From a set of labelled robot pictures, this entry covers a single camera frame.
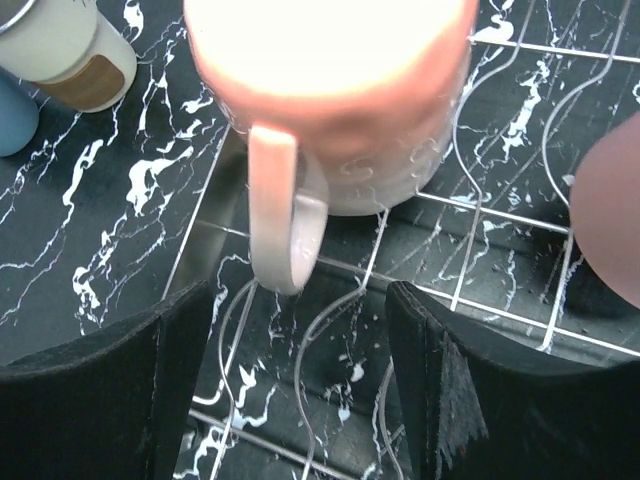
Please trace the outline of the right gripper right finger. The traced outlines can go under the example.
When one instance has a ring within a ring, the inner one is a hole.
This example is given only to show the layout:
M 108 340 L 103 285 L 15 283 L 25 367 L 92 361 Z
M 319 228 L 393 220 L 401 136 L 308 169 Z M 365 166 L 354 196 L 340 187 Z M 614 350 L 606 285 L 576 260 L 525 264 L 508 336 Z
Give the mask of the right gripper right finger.
M 385 299 L 417 479 L 635 479 L 639 364 L 525 346 L 406 281 Z

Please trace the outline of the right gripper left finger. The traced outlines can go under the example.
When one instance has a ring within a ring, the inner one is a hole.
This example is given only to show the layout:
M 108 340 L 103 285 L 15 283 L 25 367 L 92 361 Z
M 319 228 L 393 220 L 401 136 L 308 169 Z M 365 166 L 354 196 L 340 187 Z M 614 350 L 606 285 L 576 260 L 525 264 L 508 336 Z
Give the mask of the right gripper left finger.
M 172 478 L 212 307 L 198 282 L 2 367 L 2 478 Z

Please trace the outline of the light blue tumbler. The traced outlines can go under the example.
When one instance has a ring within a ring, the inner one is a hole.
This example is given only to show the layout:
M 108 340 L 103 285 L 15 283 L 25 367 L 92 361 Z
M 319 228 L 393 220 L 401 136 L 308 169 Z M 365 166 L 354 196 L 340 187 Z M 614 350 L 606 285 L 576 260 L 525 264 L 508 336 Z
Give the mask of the light blue tumbler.
M 1 70 L 0 150 L 2 157 L 16 154 L 31 141 L 39 124 L 33 98 L 6 71 Z

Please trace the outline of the cream and brown steel cup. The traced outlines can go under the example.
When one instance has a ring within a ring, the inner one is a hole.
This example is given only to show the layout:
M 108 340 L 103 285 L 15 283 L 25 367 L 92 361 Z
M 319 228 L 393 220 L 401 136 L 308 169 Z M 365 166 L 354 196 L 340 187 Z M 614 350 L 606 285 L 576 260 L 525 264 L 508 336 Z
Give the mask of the cream and brown steel cup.
M 137 58 L 94 1 L 3 1 L 1 67 L 70 108 L 94 113 L 126 95 Z

